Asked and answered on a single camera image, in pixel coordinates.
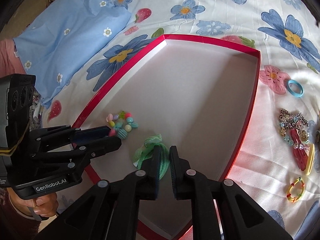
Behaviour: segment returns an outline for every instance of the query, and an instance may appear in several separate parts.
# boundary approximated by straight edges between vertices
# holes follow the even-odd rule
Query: green fabric
[[[159,179],[167,172],[167,169],[170,165],[169,161],[169,150],[168,148],[161,143],[162,137],[161,134],[157,134],[155,136],[151,136],[147,138],[141,148],[136,150],[133,156],[133,163],[135,163],[138,169],[141,169],[142,162],[144,160],[150,159],[153,155],[153,148],[156,145],[161,147],[161,160],[160,160],[160,170],[159,170]]]

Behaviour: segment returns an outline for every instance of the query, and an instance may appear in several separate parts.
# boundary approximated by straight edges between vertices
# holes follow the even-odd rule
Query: blue pillowcase
[[[17,38],[20,60],[36,76],[42,104],[127,25],[131,13],[110,0],[56,0]]]

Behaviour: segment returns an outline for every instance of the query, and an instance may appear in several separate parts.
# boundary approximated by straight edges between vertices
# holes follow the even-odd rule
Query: pink flower print
[[[130,27],[129,29],[127,29],[127,30],[124,32],[124,35],[125,35],[125,36],[128,36],[128,35],[130,35],[131,33],[136,32],[138,29],[139,29],[138,26],[132,26],[132,27]]]
[[[259,71],[260,81],[268,85],[276,94],[284,95],[287,81],[291,79],[290,76],[272,65],[265,65],[264,69]]]

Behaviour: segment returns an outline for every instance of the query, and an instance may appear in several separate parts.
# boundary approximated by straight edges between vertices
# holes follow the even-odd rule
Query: blue bracelet
[[[296,92],[292,91],[292,89],[290,88],[290,84],[295,84],[295,85],[297,85],[297,86],[299,87],[299,89],[301,90],[301,92],[300,92],[300,93],[296,93]],[[290,79],[290,80],[287,81],[287,90],[288,90],[293,96],[295,96],[295,97],[297,97],[297,98],[302,97],[302,95],[303,95],[302,85],[300,85],[300,83],[298,83],[297,81],[292,80],[292,79]]]

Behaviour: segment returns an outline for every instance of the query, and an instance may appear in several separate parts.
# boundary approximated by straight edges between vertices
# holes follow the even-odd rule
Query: turquoise bead
[[[118,136],[121,140],[124,140],[124,139],[127,138],[128,133],[127,133],[126,130],[124,130],[124,129],[118,129],[117,136]]]
[[[121,121],[116,122],[115,128],[121,128],[123,123]]]
[[[139,125],[138,125],[136,122],[133,122],[133,123],[131,124],[131,127],[132,127],[132,128],[138,128]]]
[[[132,117],[128,117],[128,118],[126,119],[126,121],[127,121],[127,123],[131,123],[131,122],[133,122],[133,118],[132,118]]]

